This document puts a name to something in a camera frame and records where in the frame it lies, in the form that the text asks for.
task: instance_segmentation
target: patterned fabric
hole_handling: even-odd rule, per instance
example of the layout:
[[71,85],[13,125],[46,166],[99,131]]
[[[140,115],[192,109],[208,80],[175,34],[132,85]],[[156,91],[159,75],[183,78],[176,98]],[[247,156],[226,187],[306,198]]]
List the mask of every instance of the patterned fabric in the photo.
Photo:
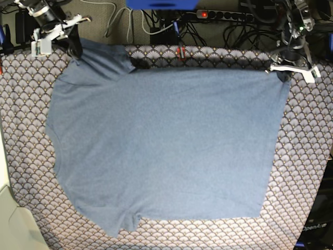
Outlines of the patterned fabric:
[[[141,67],[266,69],[269,55],[210,47],[128,46]],[[276,143],[273,169],[259,218],[216,221],[142,219],[136,232],[108,237],[75,211],[53,172],[55,153],[45,134],[53,84],[69,61],[61,51],[43,58],[28,52],[2,57],[0,107],[10,181],[18,203],[30,209],[51,249],[293,249],[324,174],[333,132],[333,68],[322,79],[293,76]]]

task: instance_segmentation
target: power strip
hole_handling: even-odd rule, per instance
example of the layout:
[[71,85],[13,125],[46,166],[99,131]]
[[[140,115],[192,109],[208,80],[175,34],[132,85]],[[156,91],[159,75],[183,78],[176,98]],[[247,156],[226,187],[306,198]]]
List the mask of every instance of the power strip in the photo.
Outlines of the power strip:
[[198,19],[255,22],[254,16],[248,13],[205,9],[198,9],[196,13]]

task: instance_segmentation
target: blue t-shirt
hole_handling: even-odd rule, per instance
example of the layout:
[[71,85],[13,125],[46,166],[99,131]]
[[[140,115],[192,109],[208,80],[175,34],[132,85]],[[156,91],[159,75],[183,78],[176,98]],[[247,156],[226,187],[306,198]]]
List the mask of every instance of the blue t-shirt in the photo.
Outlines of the blue t-shirt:
[[288,83],[250,70],[138,70],[122,46],[82,43],[46,126],[80,213],[112,236],[141,217],[260,215]]

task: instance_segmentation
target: t-shirt sleeve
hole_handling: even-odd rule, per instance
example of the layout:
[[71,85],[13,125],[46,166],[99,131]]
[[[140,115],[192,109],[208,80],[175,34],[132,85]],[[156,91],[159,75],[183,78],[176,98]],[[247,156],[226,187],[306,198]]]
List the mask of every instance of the t-shirt sleeve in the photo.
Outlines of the t-shirt sleeve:
[[81,39],[83,54],[79,60],[71,60],[59,79],[75,85],[107,84],[118,81],[135,67],[122,45],[100,44]]

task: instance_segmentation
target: red clip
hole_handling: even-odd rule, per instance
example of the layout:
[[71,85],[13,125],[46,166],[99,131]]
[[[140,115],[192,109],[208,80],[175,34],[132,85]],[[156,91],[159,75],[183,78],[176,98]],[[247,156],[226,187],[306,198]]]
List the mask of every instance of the red clip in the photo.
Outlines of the red clip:
[[180,61],[184,61],[186,59],[186,49],[185,47],[178,47],[177,48],[178,58]]

